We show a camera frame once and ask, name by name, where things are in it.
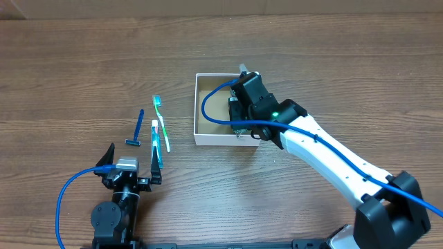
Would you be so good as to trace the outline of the small toothpaste tube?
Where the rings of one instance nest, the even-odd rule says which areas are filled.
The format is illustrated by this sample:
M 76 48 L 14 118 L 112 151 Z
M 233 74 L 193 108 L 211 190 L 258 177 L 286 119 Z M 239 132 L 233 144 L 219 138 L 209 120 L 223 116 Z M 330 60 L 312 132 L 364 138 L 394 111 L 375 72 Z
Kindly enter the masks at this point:
M 152 135 L 151 162 L 153 163 L 154 161 L 156 161 L 159 164 L 159 168 L 163 169 L 159 122 L 157 119 L 152 120 L 151 135 Z

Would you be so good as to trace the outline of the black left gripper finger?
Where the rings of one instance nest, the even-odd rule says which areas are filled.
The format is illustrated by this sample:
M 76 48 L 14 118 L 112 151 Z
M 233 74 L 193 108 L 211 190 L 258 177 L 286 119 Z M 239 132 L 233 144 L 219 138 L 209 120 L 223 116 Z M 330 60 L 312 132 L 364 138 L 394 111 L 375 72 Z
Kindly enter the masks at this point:
M 96 167 L 98 167 L 98 169 L 95 171 L 96 176 L 105 176 L 110 172 L 111 166 L 114 164 L 114 152 L 115 144 L 111 143 L 107 152 L 96 163 Z
M 161 169 L 159 163 L 159 155 L 157 152 L 157 147 L 152 149 L 152 159 L 151 159 L 151 184 L 160 185 L 162 183 Z

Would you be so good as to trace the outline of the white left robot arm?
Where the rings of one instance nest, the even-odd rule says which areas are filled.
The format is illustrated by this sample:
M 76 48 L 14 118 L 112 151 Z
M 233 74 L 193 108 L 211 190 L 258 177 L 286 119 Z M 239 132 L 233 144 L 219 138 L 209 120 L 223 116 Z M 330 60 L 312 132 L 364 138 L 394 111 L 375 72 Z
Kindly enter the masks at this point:
M 97 204 L 91 213 L 94 228 L 93 248 L 147 248 L 143 240 L 134 235 L 138 203 L 141 192 L 150 192 L 153 185 L 160 185 L 161 164 L 156 147 L 151 153 L 151 176 L 141 177 L 137 157 L 121 157 L 114 162 L 115 145 L 111 144 L 104 156 L 97 162 L 98 167 L 110 169 L 96 170 L 102 184 L 113 191 L 110 201 Z

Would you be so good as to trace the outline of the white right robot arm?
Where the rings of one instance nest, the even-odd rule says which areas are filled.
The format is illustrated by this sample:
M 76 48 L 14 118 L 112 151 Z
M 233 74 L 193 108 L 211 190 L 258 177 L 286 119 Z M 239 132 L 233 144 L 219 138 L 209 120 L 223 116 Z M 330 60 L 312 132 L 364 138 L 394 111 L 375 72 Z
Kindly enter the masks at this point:
M 228 86 L 242 113 L 235 125 L 301 158 L 354 209 L 354 223 L 326 239 L 323 248 L 409 248 L 431 229 L 431 207 L 408 172 L 394 176 L 362 159 L 299 104 L 277 101 L 257 73 L 242 73 Z

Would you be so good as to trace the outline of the blue soap pump bottle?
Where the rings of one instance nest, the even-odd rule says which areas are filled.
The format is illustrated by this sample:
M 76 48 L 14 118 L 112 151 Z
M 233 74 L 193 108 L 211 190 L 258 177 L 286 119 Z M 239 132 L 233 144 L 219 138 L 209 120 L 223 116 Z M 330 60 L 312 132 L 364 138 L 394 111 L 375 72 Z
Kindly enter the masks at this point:
M 241 75 L 246 75 L 248 74 L 248 69 L 244 64 L 240 64 L 239 65 L 239 71 Z

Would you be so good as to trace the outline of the green white toothbrush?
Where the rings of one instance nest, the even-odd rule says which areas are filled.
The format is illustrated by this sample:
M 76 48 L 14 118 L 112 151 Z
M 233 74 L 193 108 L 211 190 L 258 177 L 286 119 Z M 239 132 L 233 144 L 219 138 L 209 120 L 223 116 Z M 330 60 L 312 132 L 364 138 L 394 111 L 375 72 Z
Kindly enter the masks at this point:
M 161 115 L 161 113 L 159 111 L 159 107 L 161 107 L 161 105 L 162 105 L 161 104 L 161 97 L 159 95 L 153 95 L 152 96 L 152 101 L 153 101 L 153 105 L 154 105 L 154 109 L 155 109 L 157 118 L 159 119 L 162 131 L 163 131 L 163 136 L 164 136 L 164 139 L 165 139 L 166 151 L 167 151 L 167 153 L 170 153 L 170 141 L 169 141 L 169 138 L 168 138 L 168 133 L 167 133 L 166 128 L 165 128 L 165 123 L 164 123 L 163 116 Z

